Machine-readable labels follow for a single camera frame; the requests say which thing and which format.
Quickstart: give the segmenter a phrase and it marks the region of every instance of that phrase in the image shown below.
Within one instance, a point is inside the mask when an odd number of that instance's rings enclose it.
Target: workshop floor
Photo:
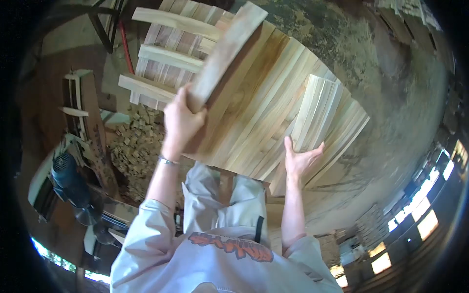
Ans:
[[[335,4],[323,0],[251,1],[269,12],[268,21],[310,48],[371,117],[315,192],[304,199],[310,203],[305,204],[310,233],[348,227],[373,204],[385,206],[407,184],[441,120],[446,71],[434,56],[390,40],[359,0],[337,0]],[[244,2],[237,0],[231,10]],[[141,24],[136,26],[128,28],[134,65],[139,45],[132,32],[144,30]],[[108,55],[87,17],[67,23],[44,39],[38,72],[45,74],[31,81],[22,95],[23,102],[44,110],[23,113],[46,125],[41,131],[50,136],[50,142],[44,145],[57,141],[63,129],[49,121],[51,112],[41,103],[44,99],[60,102],[60,78],[71,68],[95,70],[97,89],[103,92],[101,103],[107,101],[110,110],[126,111],[129,92],[117,86],[119,73],[127,72],[120,43],[118,34],[117,48]]]

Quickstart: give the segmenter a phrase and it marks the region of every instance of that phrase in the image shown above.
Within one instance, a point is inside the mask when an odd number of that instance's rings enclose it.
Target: lumber pile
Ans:
[[[369,116],[315,54],[266,16],[250,2],[236,15],[190,0],[164,0],[157,12],[137,8],[133,19],[152,24],[136,75],[121,75],[119,85],[132,91],[132,103],[161,109],[192,81],[190,110],[209,112],[186,156],[271,182],[272,195],[283,196],[286,135],[297,151],[325,141],[304,180],[311,188]]]
[[[415,43],[428,54],[437,56],[449,72],[455,73],[453,50],[423,1],[375,0],[374,4],[366,4],[396,40],[408,45]]]

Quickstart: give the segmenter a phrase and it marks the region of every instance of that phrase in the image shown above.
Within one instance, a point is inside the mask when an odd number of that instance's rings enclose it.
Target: left hand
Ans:
[[[189,140],[204,125],[207,109],[193,114],[187,107],[186,99],[190,84],[179,88],[174,100],[166,105],[165,130],[161,155],[168,160],[179,159]]]

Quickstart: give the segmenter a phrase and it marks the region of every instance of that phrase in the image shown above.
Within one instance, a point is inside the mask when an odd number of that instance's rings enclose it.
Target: bracelet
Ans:
[[[162,156],[158,156],[158,161],[163,163],[163,164],[167,164],[167,165],[179,165],[179,162],[173,162],[173,161],[170,161],[170,160],[166,160],[165,158],[163,158]]]

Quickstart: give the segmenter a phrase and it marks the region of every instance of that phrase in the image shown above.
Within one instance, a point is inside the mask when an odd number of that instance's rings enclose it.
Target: wall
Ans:
[[[428,209],[428,211],[431,209],[435,211],[439,221],[435,231],[422,241],[412,216],[407,216],[384,240],[385,251],[361,263],[344,266],[349,284],[344,291],[361,293],[409,290],[424,276],[427,269],[431,267],[432,261],[438,256],[442,240],[453,220],[463,184],[456,170],[453,171],[448,182],[440,177],[428,194],[430,202],[435,199]],[[428,211],[422,215],[417,224],[425,218]],[[389,254],[392,266],[374,275],[371,263],[385,252]]]

